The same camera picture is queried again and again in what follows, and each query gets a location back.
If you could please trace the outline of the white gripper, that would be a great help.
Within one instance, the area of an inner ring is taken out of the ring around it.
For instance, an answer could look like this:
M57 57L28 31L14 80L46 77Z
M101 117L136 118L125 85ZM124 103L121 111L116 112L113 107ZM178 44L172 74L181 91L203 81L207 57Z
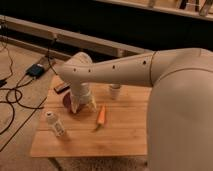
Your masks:
M80 104L87 104L92 99L92 93L89 83L71 84L71 111L76 114ZM91 111L96 111L97 106L95 102L89 102L87 107Z

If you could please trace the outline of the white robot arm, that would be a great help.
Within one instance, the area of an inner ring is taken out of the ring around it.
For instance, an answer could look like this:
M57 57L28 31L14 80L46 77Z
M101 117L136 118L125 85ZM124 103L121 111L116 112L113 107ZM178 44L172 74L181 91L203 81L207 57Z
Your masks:
M91 83L149 87L149 171L213 171L213 51L161 50L94 63L84 52L58 69L71 105L91 98Z

